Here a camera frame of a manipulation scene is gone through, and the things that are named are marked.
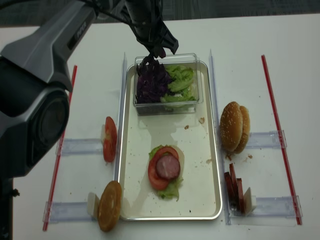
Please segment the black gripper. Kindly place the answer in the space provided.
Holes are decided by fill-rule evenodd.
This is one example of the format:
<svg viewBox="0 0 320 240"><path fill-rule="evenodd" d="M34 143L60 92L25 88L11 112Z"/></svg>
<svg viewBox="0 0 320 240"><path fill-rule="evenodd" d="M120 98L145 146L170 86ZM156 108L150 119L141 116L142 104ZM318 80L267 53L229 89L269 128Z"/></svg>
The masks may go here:
<svg viewBox="0 0 320 240"><path fill-rule="evenodd" d="M126 0L124 4L138 42L154 58L165 58L164 48L169 49L173 55L176 54L179 42L163 22L162 0Z"/></svg>

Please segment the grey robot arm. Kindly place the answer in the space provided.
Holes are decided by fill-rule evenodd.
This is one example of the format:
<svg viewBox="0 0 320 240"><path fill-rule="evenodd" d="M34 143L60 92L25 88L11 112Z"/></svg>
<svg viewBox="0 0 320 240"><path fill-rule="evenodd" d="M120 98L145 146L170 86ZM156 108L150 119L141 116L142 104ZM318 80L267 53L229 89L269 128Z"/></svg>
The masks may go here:
<svg viewBox="0 0 320 240"><path fill-rule="evenodd" d="M26 176L64 133L73 83L67 62L117 0L73 0L0 53L0 237L13 232L13 179Z"/></svg>

